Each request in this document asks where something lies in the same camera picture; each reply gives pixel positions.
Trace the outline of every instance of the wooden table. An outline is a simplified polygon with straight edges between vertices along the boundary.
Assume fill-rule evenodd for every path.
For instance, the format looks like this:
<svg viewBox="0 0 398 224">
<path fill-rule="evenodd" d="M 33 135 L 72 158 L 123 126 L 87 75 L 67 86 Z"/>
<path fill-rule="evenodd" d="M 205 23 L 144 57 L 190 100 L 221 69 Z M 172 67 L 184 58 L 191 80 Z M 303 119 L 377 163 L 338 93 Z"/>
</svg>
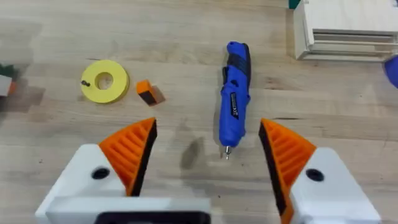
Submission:
<svg viewBox="0 0 398 224">
<path fill-rule="evenodd" d="M 220 159 L 218 107 L 230 40 L 251 48 L 247 135 Z M 398 90 L 378 63 L 292 58 L 286 0 L 3 0 L 0 62 L 21 70 L 0 113 L 0 223 L 33 213 L 81 144 L 155 116 L 143 196 L 209 197 L 213 223 L 279 223 L 260 118 L 333 147 L 384 223 L 398 223 Z M 82 96 L 81 73 L 119 62 L 131 87 L 119 102 Z M 148 107 L 134 84 L 149 79 L 166 101 Z"/>
</svg>

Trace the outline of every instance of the yellow tape roll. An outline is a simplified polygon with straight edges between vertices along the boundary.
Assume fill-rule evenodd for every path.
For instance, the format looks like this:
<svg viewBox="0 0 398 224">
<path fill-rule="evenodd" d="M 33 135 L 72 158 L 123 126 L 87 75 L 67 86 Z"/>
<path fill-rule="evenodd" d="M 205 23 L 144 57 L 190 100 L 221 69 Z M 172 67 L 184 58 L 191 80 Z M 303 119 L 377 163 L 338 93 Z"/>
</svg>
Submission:
<svg viewBox="0 0 398 224">
<path fill-rule="evenodd" d="M 98 88 L 98 75 L 109 73 L 113 78 L 112 85 L 106 90 Z M 129 88 L 129 76 L 123 67 L 111 60 L 100 60 L 92 63 L 81 76 L 81 91 L 95 103 L 111 103 L 120 99 Z"/>
</svg>

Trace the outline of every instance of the small screw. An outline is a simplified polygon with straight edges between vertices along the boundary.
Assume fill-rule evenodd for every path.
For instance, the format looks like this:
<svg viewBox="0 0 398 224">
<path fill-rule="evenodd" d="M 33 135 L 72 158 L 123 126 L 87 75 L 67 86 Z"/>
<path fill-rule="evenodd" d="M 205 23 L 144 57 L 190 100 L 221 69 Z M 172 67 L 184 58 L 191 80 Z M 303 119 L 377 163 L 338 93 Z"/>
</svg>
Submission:
<svg viewBox="0 0 398 224">
<path fill-rule="evenodd" d="M 81 84 L 82 84 L 82 85 L 85 85 L 85 86 L 90 86 L 90 84 L 89 84 L 88 82 L 84 81 L 84 80 L 81 81 Z"/>
</svg>

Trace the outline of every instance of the white wooden box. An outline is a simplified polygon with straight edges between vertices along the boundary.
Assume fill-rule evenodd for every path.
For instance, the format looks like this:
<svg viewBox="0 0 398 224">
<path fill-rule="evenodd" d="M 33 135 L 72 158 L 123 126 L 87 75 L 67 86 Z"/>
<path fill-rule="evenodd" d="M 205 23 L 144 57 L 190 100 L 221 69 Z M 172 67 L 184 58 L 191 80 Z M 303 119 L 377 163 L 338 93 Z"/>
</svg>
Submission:
<svg viewBox="0 0 398 224">
<path fill-rule="evenodd" d="M 299 60 L 383 62 L 398 54 L 397 0 L 301 0 L 294 36 Z"/>
</svg>

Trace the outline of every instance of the orange block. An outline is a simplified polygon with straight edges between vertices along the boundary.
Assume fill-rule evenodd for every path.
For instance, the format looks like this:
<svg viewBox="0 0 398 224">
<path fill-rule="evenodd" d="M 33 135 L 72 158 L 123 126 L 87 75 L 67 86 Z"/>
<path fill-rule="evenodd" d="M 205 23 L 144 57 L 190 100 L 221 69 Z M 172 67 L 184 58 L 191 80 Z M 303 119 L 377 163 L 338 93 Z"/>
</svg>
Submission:
<svg viewBox="0 0 398 224">
<path fill-rule="evenodd" d="M 148 80 L 137 83 L 137 94 L 149 105 L 157 104 L 155 90 Z"/>
<path fill-rule="evenodd" d="M 290 189 L 317 148 L 312 143 L 268 119 L 261 119 L 259 137 L 267 158 L 282 224 L 289 224 L 293 214 Z"/>
<path fill-rule="evenodd" d="M 126 187 L 127 196 L 139 196 L 141 192 L 156 137 L 156 119 L 149 118 L 123 128 L 99 143 Z"/>
</svg>

